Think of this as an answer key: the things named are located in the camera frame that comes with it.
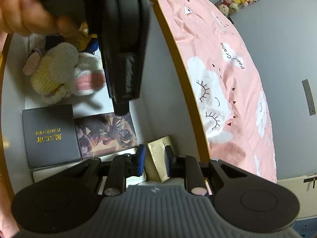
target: pink bedsheet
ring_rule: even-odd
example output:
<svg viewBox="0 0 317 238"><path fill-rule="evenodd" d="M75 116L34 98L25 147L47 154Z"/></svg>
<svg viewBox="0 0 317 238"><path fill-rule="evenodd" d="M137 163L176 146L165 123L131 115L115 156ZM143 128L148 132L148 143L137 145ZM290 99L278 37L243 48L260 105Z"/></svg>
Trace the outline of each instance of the pink bedsheet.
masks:
<svg viewBox="0 0 317 238"><path fill-rule="evenodd" d="M259 73L231 22L208 0L158 0L199 106L210 156L276 182Z"/></svg>

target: pink knitted ear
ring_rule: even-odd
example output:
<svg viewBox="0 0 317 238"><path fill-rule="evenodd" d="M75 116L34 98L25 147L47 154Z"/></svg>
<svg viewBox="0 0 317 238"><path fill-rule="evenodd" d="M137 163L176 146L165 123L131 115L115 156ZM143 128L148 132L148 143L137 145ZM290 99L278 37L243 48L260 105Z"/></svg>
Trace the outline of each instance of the pink knitted ear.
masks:
<svg viewBox="0 0 317 238"><path fill-rule="evenodd" d="M104 86L106 82L102 71L90 72L76 79L76 90L79 95L88 95Z"/></svg>
<svg viewBox="0 0 317 238"><path fill-rule="evenodd" d="M37 68L39 67L41 60L41 56L38 53L33 53L30 57L26 60L25 65L23 67L22 72L30 76L34 72L36 72Z"/></svg>

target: silver screw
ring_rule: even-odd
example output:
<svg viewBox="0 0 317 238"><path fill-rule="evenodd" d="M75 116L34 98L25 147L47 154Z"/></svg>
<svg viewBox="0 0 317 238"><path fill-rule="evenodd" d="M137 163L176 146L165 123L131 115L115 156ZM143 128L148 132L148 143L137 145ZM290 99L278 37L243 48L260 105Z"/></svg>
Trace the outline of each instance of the silver screw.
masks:
<svg viewBox="0 0 317 238"><path fill-rule="evenodd" d="M193 193L194 195L197 196L205 196L207 194L207 189L203 188L203 187L195 187L193 189L191 189L191 193Z"/></svg>
<svg viewBox="0 0 317 238"><path fill-rule="evenodd" d="M119 194L120 194L120 191L117 188L105 189L105 195L107 195L107 196L117 196Z"/></svg>

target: gold box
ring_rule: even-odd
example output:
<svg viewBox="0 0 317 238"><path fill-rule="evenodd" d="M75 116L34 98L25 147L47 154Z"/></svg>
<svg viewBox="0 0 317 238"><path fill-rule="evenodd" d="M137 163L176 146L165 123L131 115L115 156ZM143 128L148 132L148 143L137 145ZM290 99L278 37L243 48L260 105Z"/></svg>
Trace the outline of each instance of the gold box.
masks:
<svg viewBox="0 0 317 238"><path fill-rule="evenodd" d="M160 138L158 140L145 144L146 157L144 168L146 172L146 179L156 182L164 182L169 177L167 176L165 166L165 146L171 146L175 153L175 147L172 144L172 137L170 135Z"/></svg>

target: crocheted toy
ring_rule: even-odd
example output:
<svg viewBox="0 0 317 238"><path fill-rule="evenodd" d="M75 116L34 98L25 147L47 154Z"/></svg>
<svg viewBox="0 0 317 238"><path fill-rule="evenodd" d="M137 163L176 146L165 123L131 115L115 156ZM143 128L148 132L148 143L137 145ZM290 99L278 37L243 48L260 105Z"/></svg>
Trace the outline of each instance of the crocheted toy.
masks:
<svg viewBox="0 0 317 238"><path fill-rule="evenodd" d="M66 42L50 49L44 57L35 49L23 73L31 75L31 85L46 105L56 104L71 94L92 94L106 82L101 59L88 53L78 54Z"/></svg>

